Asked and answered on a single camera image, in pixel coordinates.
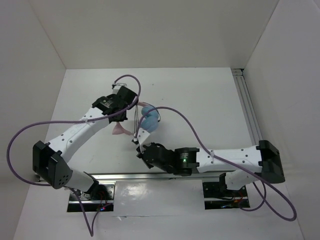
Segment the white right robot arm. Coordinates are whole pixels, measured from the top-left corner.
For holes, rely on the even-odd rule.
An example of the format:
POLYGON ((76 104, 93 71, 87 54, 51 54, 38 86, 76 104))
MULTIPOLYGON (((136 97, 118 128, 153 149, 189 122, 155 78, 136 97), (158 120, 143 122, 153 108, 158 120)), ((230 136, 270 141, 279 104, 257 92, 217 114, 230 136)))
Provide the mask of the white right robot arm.
POLYGON ((175 176, 220 172, 218 190, 223 196, 255 181, 285 182, 279 150, 269 141, 240 149, 205 150, 201 147, 166 149, 160 143, 138 146, 137 157, 148 168, 157 167, 175 176))

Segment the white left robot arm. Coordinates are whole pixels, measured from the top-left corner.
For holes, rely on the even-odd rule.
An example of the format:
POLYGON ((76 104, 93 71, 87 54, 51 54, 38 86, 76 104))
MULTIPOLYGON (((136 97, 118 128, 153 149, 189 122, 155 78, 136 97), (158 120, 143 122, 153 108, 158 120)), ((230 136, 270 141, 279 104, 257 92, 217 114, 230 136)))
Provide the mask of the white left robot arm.
POLYGON ((32 169, 54 189, 76 189, 88 200, 106 191, 90 174, 71 169, 68 162, 77 150, 98 131, 112 122, 127 120, 125 108, 137 104, 137 94, 122 85, 108 96, 93 102, 79 124, 72 125, 47 143, 38 141, 32 148, 32 169))

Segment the pink blue cat-ear headphones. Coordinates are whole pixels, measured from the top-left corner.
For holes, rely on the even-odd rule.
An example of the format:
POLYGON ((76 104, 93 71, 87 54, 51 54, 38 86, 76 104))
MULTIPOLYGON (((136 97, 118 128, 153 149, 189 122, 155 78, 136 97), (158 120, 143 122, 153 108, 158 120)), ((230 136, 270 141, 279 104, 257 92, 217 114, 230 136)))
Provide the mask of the pink blue cat-ear headphones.
MULTIPOLYGON (((143 116, 147 111, 154 108, 152 104, 149 104, 147 102, 138 102, 137 106, 135 107, 135 113, 134 113, 134 128, 133 131, 129 131, 125 129, 119 122, 116 123, 115 127, 112 130, 112 135, 128 135, 133 136, 136 133, 136 129, 138 127, 139 122, 139 114, 138 114, 138 107, 142 107, 141 109, 141 115, 143 116)), ((146 116, 143 117, 142 123, 140 124, 140 127, 149 133, 155 131, 158 126, 159 122, 161 121, 161 115, 159 111, 153 110, 149 112, 146 116)))

